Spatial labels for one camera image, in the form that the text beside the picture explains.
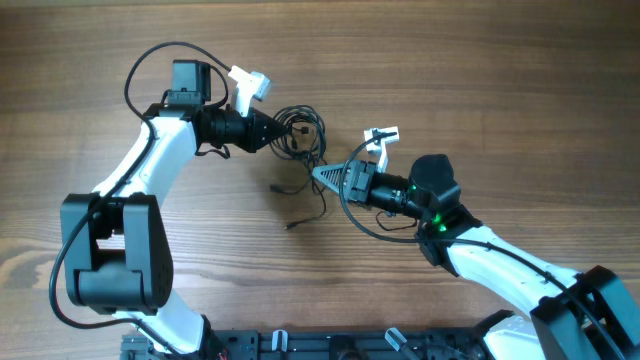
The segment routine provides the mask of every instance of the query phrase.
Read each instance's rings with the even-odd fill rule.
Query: white plastic part
[[[278,348],[278,338],[282,338],[282,342],[280,343],[280,347]],[[271,351],[282,351],[287,352],[289,347],[289,333],[285,330],[276,330],[273,332],[273,336],[271,336]]]
[[[387,331],[384,332],[384,339],[395,351],[400,351],[402,345],[407,343],[407,338],[395,327],[388,328]]]
[[[487,349],[497,360],[544,360],[533,324],[511,316],[494,325],[484,336]]]
[[[240,116],[246,117],[249,115],[252,98],[262,101],[267,97],[271,80],[262,73],[253,71],[249,74],[235,65],[231,67],[229,77],[238,83],[231,94],[231,104]]]
[[[576,270],[540,260],[500,239],[486,226],[471,228],[458,236],[458,239],[490,242],[548,271],[566,287],[576,282]],[[542,297],[554,297],[561,293],[560,289],[526,265],[497,251],[474,245],[453,244],[447,252],[451,264],[460,276],[488,287],[527,315],[538,306]]]
[[[118,319],[134,318],[142,320],[154,333],[183,354],[192,353],[200,349],[204,319],[200,314],[191,310],[175,290],[171,290],[169,300],[158,310],[155,316],[147,316],[138,311],[118,311],[113,316]],[[144,331],[140,330],[140,332],[152,340]],[[169,352],[164,346],[155,341],[153,344],[157,351]]]
[[[116,192],[114,197],[126,197],[136,192],[153,194],[158,200],[158,206],[162,206],[162,202],[180,170],[195,156],[197,144],[191,122],[179,118],[156,117],[151,120],[151,123],[156,129],[156,141],[153,148],[131,176],[129,183]],[[124,160],[93,191],[99,191],[101,195],[104,195],[111,190],[140,155],[148,138],[149,129],[145,124],[142,124],[140,136]]]
[[[376,142],[367,144],[366,149],[370,154],[380,155],[380,160],[378,160],[376,171],[380,173],[384,173],[387,170],[387,164],[389,163],[389,156],[387,155],[386,144],[391,144],[393,142],[400,140],[400,132],[398,131],[397,126],[384,128],[384,129],[371,128],[364,131],[364,141],[371,140],[372,137],[376,136],[376,132],[380,134],[390,133],[390,132],[396,133],[393,136],[380,139],[378,144],[376,144]]]

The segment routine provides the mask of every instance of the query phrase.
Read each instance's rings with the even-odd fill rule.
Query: black cylindrical joint
[[[102,315],[125,308],[129,311],[146,309],[141,290],[142,273],[127,268],[125,252],[102,250],[100,260],[103,263],[97,270],[79,272],[78,291],[82,303]]]
[[[408,179],[376,172],[371,181],[368,205],[418,219],[423,209],[409,200],[408,188]]]
[[[220,147],[240,143],[247,136],[247,122],[237,111],[215,109],[202,114],[201,142]]]

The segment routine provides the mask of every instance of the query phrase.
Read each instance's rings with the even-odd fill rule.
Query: wire
[[[140,119],[142,119],[143,121],[144,121],[144,117],[142,116],[142,113],[140,113],[140,111],[138,111],[138,109],[136,109],[135,106],[133,106],[133,104],[131,103],[131,99],[129,99],[129,84],[131,83],[131,79],[133,78],[133,74],[135,73],[136,69],[138,68],[138,66],[140,65],[142,60],[144,60],[147,56],[151,55],[151,53],[153,53],[153,52],[155,52],[155,51],[157,51],[159,49],[168,47],[168,46],[184,46],[184,47],[188,47],[190,49],[199,51],[200,53],[206,55],[209,59],[215,61],[216,64],[218,64],[221,68],[225,69],[227,72],[231,71],[230,67],[228,67],[227,65],[222,63],[220,60],[218,60],[218,58],[216,58],[215,56],[211,55],[208,51],[206,51],[203,48],[200,48],[198,46],[195,46],[193,44],[190,44],[188,42],[169,41],[169,42],[158,44],[158,45],[152,47],[151,49],[145,51],[138,58],[138,60],[136,60],[135,64],[133,64],[133,67],[131,68],[131,71],[129,72],[129,76],[127,77],[127,81],[124,84],[124,101],[126,101],[127,106],[129,106],[129,109],[131,109],[131,111],[133,111],[133,113],[136,114],[136,116],[139,117]],[[214,69],[214,70],[220,75],[220,77],[223,78],[223,82],[225,84],[225,89],[227,89],[227,87],[226,87],[226,83],[227,82],[224,80],[224,77],[222,76],[222,74],[220,74],[218,69]]]
[[[609,333],[604,329],[604,327],[602,326],[600,321],[596,318],[596,316],[578,298],[576,298],[575,295],[573,295],[569,291],[569,289],[566,286],[564,286],[564,284],[562,284],[560,281],[558,281],[558,279],[556,279],[550,272],[543,271],[542,269],[540,269],[539,267],[537,267],[536,265],[534,265],[533,263],[531,263],[527,259],[523,258],[522,256],[520,256],[518,254],[514,254],[513,252],[511,252],[509,250],[506,250],[506,249],[503,249],[501,247],[495,246],[490,242],[483,243],[483,242],[480,242],[480,241],[467,240],[467,239],[425,239],[423,241],[419,241],[419,240],[416,240],[416,239],[398,239],[398,238],[392,238],[392,237],[376,234],[373,231],[371,231],[371,230],[367,229],[366,227],[364,227],[362,224],[360,224],[353,217],[351,212],[349,211],[349,208],[347,207],[347,202],[346,202],[347,200],[346,200],[346,198],[344,196],[344,185],[345,185],[344,183],[345,183],[345,178],[346,178],[346,174],[347,174],[347,169],[349,168],[349,164],[351,164],[351,162],[355,159],[355,157],[358,155],[358,153],[360,151],[362,151],[362,149],[364,149],[368,144],[370,144],[372,142],[375,142],[375,141],[378,141],[378,140],[383,139],[383,138],[388,137],[388,136],[393,136],[395,134],[396,134],[395,132],[384,133],[384,134],[376,135],[376,136],[372,137],[371,139],[365,141],[364,143],[362,143],[360,146],[358,146],[353,151],[351,156],[349,156],[347,161],[344,163],[344,166],[342,167],[342,171],[340,173],[340,182],[338,183],[338,190],[339,190],[339,195],[340,195],[340,203],[342,204],[342,209],[344,210],[344,212],[347,215],[347,217],[349,218],[349,220],[351,220],[351,222],[358,229],[360,229],[365,234],[368,234],[368,235],[370,235],[370,236],[372,236],[372,237],[374,237],[376,239],[383,240],[383,241],[389,241],[389,242],[393,242],[393,243],[409,244],[409,243],[417,243],[417,242],[423,242],[423,243],[427,243],[427,242],[438,243],[438,242],[440,242],[440,243],[466,244],[466,245],[474,245],[474,246],[484,247],[484,248],[487,248],[489,250],[495,250],[495,251],[497,251],[499,253],[507,255],[507,256],[511,257],[512,259],[514,259],[514,260],[520,262],[521,264],[525,265],[526,267],[530,268],[535,273],[537,273],[538,275],[542,276],[546,281],[552,283],[558,289],[560,289],[562,291],[562,293],[571,302],[576,304],[576,306],[580,309],[580,311],[582,311],[582,313],[591,321],[593,326],[596,327],[596,329],[602,335],[602,337],[604,338],[606,343],[609,345],[611,350],[613,350],[613,352],[615,353],[616,357],[618,359],[621,359],[621,360],[625,359],[624,354],[622,353],[622,351],[620,350],[618,345],[615,343],[615,341],[613,341],[613,339],[611,338],[611,335],[609,335]]]
[[[218,76],[220,76],[220,79],[222,80],[222,84],[224,84],[224,97],[222,98],[222,100],[218,101],[215,104],[206,105],[205,108],[217,109],[220,106],[227,103],[227,100],[229,99],[229,86],[227,85],[227,79],[224,78],[220,70],[218,70],[218,68],[213,65],[211,65],[211,68],[213,69],[213,71],[215,71],[218,74]]]
[[[222,352],[220,354],[218,354],[218,356],[216,358],[218,360],[228,360],[229,359],[229,353],[228,353],[227,349],[222,350]]]
[[[149,54],[151,54],[152,52],[167,47],[167,46],[185,46],[197,51],[200,51],[201,53],[207,55],[209,58],[211,58],[213,61],[215,61],[218,65],[220,65],[220,67],[222,67],[223,69],[230,71],[230,68],[228,66],[226,66],[225,64],[223,64],[222,62],[220,62],[216,57],[214,57],[213,55],[209,54],[207,51],[186,43],[186,42],[166,42],[166,43],[162,43],[159,45],[156,45],[154,47],[152,47],[151,49],[147,50],[144,54],[142,54],[140,56],[140,58],[138,58],[138,60],[135,62],[135,64],[133,65],[133,67],[131,68],[131,70],[129,71],[129,75],[127,76],[127,80],[125,82],[124,85],[124,99],[125,102],[127,103],[127,106],[129,106],[129,109],[131,109],[131,111],[136,114],[136,116],[138,116],[142,122],[147,126],[148,130],[149,130],[149,137],[147,139],[147,143],[145,144],[144,148],[142,149],[142,151],[140,152],[140,155],[138,155],[138,157],[134,160],[133,164],[131,164],[131,166],[129,167],[129,169],[122,175],[122,177],[115,183],[115,185],[113,186],[113,188],[111,188],[111,190],[109,190],[106,194],[104,194],[100,200],[98,200],[98,202],[96,202],[95,205],[93,205],[89,210],[87,210],[87,212],[82,216],[82,218],[80,218],[80,220],[78,221],[78,223],[76,224],[76,226],[71,230],[71,232],[69,233],[69,236],[67,236],[67,238],[64,241],[64,244],[62,245],[62,248],[60,249],[60,252],[58,253],[58,255],[56,256],[56,259],[53,263],[53,269],[51,270],[51,277],[49,279],[49,304],[51,305],[51,309],[53,310],[53,313],[56,315],[56,317],[58,319],[60,319],[60,321],[62,321],[63,323],[77,328],[77,329],[99,329],[99,328],[104,328],[107,326],[113,326],[113,325],[119,325],[119,324],[133,324],[134,326],[136,326],[138,329],[144,331],[153,341],[155,341],[156,343],[160,344],[161,346],[163,346],[165,349],[167,349],[168,351],[170,351],[172,354],[177,355],[177,356],[181,356],[181,354],[175,349],[173,348],[167,341],[165,341],[164,339],[162,339],[158,334],[156,334],[153,330],[151,330],[142,320],[140,319],[132,319],[132,318],[127,318],[127,319],[115,319],[115,320],[109,320],[109,321],[103,321],[103,322],[97,322],[97,323],[92,323],[92,324],[84,324],[84,323],[79,323],[76,322],[70,318],[68,318],[60,309],[60,305],[58,304],[58,297],[57,297],[57,292],[56,292],[56,285],[58,282],[58,275],[60,273],[60,268],[62,266],[62,263],[64,261],[65,256],[67,255],[67,253],[69,252],[69,249],[71,248],[71,245],[73,244],[73,242],[75,241],[76,237],[78,236],[78,234],[80,233],[80,231],[82,230],[82,228],[89,222],[89,220],[96,214],[98,213],[102,207],[112,198],[112,196],[118,191],[120,190],[120,188],[122,188],[122,186],[124,186],[127,181],[129,180],[129,178],[131,177],[131,175],[136,171],[136,169],[138,168],[138,166],[140,166],[140,164],[144,161],[144,159],[146,158],[147,154],[149,153],[149,151],[151,150],[151,148],[153,147],[153,143],[156,139],[156,131],[155,128],[153,126],[153,124],[151,123],[151,121],[147,118],[145,118],[142,113],[140,113],[140,111],[138,111],[138,109],[135,108],[135,106],[133,106],[133,104],[131,103],[131,99],[129,98],[129,86],[131,84],[131,79],[133,78],[133,74],[135,73],[136,69],[138,68],[138,66],[140,65],[140,63],[142,62],[142,60],[144,60],[147,56],[149,56]]]
[[[214,153],[214,154],[218,154],[220,155],[223,159],[227,160],[231,157],[231,153],[229,152],[229,148],[227,147],[227,145],[222,145],[222,148],[224,149],[224,152],[218,150],[218,149],[209,149],[207,151],[196,151],[196,156],[205,156],[208,153]]]
[[[376,214],[376,223],[378,224],[378,226],[380,227],[380,229],[384,230],[384,231],[396,231],[396,230],[404,230],[404,229],[411,229],[413,227],[418,226],[418,219],[413,219],[413,224],[411,225],[407,225],[407,226],[400,226],[400,227],[396,227],[396,228],[388,228],[384,225],[382,225],[382,223],[380,222],[380,220],[378,219],[378,217],[380,216],[380,214],[384,213],[385,211],[380,211],[379,213]]]
[[[327,212],[327,202],[323,195],[325,187],[321,189],[312,175],[313,169],[318,166],[319,163],[327,164],[324,160],[324,153],[327,150],[327,139],[325,136],[324,120],[309,105],[295,105],[283,108],[278,111],[273,118],[287,128],[288,135],[282,136],[269,143],[271,150],[280,159],[300,162],[307,172],[307,179],[301,186],[293,191],[286,191],[282,189],[281,186],[274,184],[270,186],[271,191],[285,195],[296,195],[311,183],[313,193],[319,195],[322,199],[323,210],[320,215],[294,221],[284,227],[289,230],[299,224],[320,219]],[[307,126],[298,128],[297,126],[299,124],[309,124],[315,128],[315,136],[308,149],[298,149],[298,139],[296,139],[295,133],[300,133],[300,135],[309,133]]]
[[[169,96],[169,91],[171,91],[171,89],[167,89],[162,93],[162,99],[160,100],[160,104],[164,104],[164,101],[167,100],[167,96]]]

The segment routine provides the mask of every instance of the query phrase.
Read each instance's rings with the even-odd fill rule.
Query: wood grain
[[[117,356],[129,328],[81,332],[49,309],[58,211],[137,137],[124,79],[167,40],[268,74],[267,113],[313,105],[329,162],[364,128],[398,125],[389,172],[448,154],[463,202],[498,234],[562,266],[604,265],[640,299],[639,15],[631,2],[444,0],[0,10],[0,358]],[[171,60],[194,57],[151,56],[134,103],[158,101]],[[471,325],[509,308],[415,246],[367,238],[335,197],[323,221],[282,230],[321,208],[310,191],[269,192],[303,181],[299,165],[231,150],[188,164],[162,209],[174,284],[216,329]]]

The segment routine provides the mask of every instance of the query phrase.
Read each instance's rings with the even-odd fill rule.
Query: robotic arm
[[[499,238],[460,203],[445,155],[419,158],[408,178],[384,173],[385,138],[398,140],[397,128],[365,130],[367,141],[359,148],[381,154],[378,164],[353,160],[356,150],[346,163],[317,167],[313,175],[339,194],[347,216],[365,233],[419,244],[432,265],[484,285],[531,317],[533,323],[511,316],[495,322],[483,335],[488,353],[497,359],[640,356],[640,309],[615,274],[600,266],[586,274],[558,267]],[[347,201],[416,219],[414,241],[364,228]]]
[[[99,314],[133,318],[154,342],[158,354],[169,347],[194,359],[216,359],[223,347],[207,319],[193,312],[172,290],[173,261],[159,208],[182,168],[208,142],[220,148],[232,143],[256,152],[287,129],[250,107],[252,98],[264,99],[269,79],[247,74],[234,66],[231,77],[238,89],[233,107],[207,108],[211,83],[209,65],[199,61],[174,61],[173,85],[168,104],[153,104],[144,114],[155,128],[148,155],[112,200],[85,226],[65,260],[67,292],[75,305],[89,306]],[[63,238],[101,196],[105,196],[131,168],[145,148],[149,129],[140,135],[116,170],[91,194],[72,194],[61,207]],[[124,250],[101,250],[97,239],[124,233]]]
[[[172,290],[173,260],[160,206],[184,165],[202,154],[202,144],[224,148],[224,153],[214,151],[228,158],[225,144],[256,152],[290,131],[251,107],[252,99],[266,97],[267,77],[236,66],[228,70],[238,84],[232,106],[219,108],[204,105],[211,98],[210,65],[174,61],[168,103],[153,104],[142,115],[155,129],[154,141],[149,141],[150,127],[143,124],[136,143],[105,181],[90,194],[69,195],[62,204],[67,294],[77,306],[130,320],[148,338],[127,338],[131,342],[123,343],[126,359],[226,360],[228,355],[252,360],[435,359],[429,345],[447,349],[437,359],[467,359],[467,353],[477,359],[525,358],[523,354],[529,359],[640,356],[640,310],[612,272],[596,267],[581,274],[557,267],[500,239],[459,202],[460,187],[444,155],[421,157],[408,178],[386,174],[386,144],[399,140],[397,128],[365,132],[363,145],[381,155],[378,164],[353,160],[354,154],[344,164],[316,167],[314,178],[339,194],[352,221],[375,237],[394,240],[364,229],[348,212],[347,202],[416,219],[415,238],[395,240],[418,244],[432,265],[490,288],[532,322],[503,311],[473,329],[445,333],[402,334],[395,328],[384,334],[214,333],[206,317],[192,311]],[[123,178],[127,182],[112,193]],[[96,204],[101,204],[99,210],[72,236]],[[114,233],[124,234],[125,248],[99,249],[97,240]],[[238,341],[243,334],[246,343]],[[271,351],[259,346],[260,341],[271,342]],[[288,355],[296,349],[306,355]]]

